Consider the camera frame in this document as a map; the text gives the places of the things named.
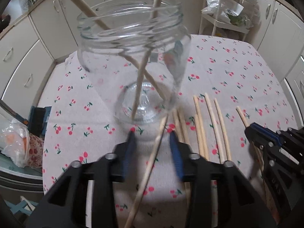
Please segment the clear glass jar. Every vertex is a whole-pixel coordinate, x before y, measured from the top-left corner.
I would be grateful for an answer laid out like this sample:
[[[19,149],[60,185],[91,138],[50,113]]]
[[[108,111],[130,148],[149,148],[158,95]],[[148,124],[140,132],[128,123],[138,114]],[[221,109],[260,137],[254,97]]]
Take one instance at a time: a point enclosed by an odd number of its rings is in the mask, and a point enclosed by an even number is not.
[[[162,0],[149,30],[154,0],[109,0],[94,6],[97,17],[78,15],[81,44],[79,63],[112,115],[125,123],[147,124],[161,119],[175,106],[189,57],[191,36],[183,24],[181,3]],[[134,120],[138,69],[120,54],[141,64],[152,51],[145,70],[165,99],[144,76]]]

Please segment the white kitchen base cabinets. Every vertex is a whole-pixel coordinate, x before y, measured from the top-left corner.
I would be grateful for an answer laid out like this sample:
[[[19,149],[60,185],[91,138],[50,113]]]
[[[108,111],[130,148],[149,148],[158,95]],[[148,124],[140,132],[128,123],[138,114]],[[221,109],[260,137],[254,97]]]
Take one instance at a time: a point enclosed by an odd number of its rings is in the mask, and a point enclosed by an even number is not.
[[[85,0],[95,6],[109,0]],[[193,34],[209,35],[215,19],[201,15],[203,0],[182,2],[184,25]],[[303,126],[303,0],[244,0],[248,12],[258,9],[257,25],[240,37],[263,57],[282,85],[299,126]],[[1,100],[27,119],[37,105],[55,66],[80,46],[76,17],[81,13],[68,0],[38,0],[1,32]]]

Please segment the cherry pattern tablecloth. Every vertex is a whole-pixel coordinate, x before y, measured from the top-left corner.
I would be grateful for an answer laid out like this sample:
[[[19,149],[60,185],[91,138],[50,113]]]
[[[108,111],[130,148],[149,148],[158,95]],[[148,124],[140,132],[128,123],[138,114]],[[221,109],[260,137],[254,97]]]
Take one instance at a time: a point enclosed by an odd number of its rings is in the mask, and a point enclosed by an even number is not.
[[[53,105],[44,141],[43,190],[48,191],[72,161],[90,163],[135,133],[137,152],[131,160],[126,181],[114,185],[115,210],[119,226],[125,225],[139,183],[152,150],[159,124],[125,124],[108,111],[81,67],[77,54],[70,54],[51,78]],[[232,160],[263,192],[262,178],[254,150],[244,135],[237,113],[240,107],[250,123],[273,131],[296,128],[295,115],[273,72],[248,43],[210,36],[192,36],[190,56],[178,103],[193,151],[198,150],[194,97],[198,97],[207,137],[210,160],[219,161],[212,122],[204,95],[218,103],[225,121]],[[187,201],[184,185],[176,176],[169,148],[169,134],[175,124],[170,117],[144,192],[135,227],[184,227]]]

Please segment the dark blue box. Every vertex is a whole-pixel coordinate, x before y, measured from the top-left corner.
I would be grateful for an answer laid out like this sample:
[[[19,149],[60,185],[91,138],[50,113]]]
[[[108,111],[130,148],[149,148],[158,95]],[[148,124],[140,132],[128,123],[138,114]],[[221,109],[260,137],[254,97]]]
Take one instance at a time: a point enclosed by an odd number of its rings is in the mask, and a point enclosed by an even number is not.
[[[28,120],[28,131],[37,137],[44,138],[50,113],[51,106],[43,108],[32,106]]]

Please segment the plastic bag with food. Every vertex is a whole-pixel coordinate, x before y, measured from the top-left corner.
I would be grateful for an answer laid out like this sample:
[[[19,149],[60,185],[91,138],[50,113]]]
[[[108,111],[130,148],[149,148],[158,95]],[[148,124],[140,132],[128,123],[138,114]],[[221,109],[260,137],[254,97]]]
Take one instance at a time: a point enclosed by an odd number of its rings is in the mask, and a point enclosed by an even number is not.
[[[41,168],[44,139],[17,121],[1,120],[1,153],[20,168]]]

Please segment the white rolling storage cart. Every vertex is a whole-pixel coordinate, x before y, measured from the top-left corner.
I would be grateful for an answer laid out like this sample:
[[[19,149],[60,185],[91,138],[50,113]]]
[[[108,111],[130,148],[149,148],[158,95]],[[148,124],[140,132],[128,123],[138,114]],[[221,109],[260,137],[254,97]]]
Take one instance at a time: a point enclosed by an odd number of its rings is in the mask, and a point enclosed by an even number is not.
[[[257,0],[203,0],[198,33],[244,41],[258,20]]]

